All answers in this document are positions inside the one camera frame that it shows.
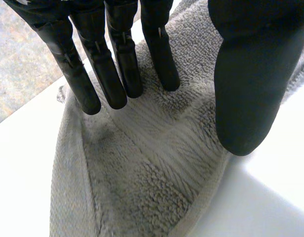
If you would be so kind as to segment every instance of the speckled floor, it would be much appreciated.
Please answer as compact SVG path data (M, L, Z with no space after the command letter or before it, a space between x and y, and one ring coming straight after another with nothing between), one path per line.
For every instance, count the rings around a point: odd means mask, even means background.
M73 39L81 58L86 59L76 30ZM0 122L61 76L43 41L0 0Z

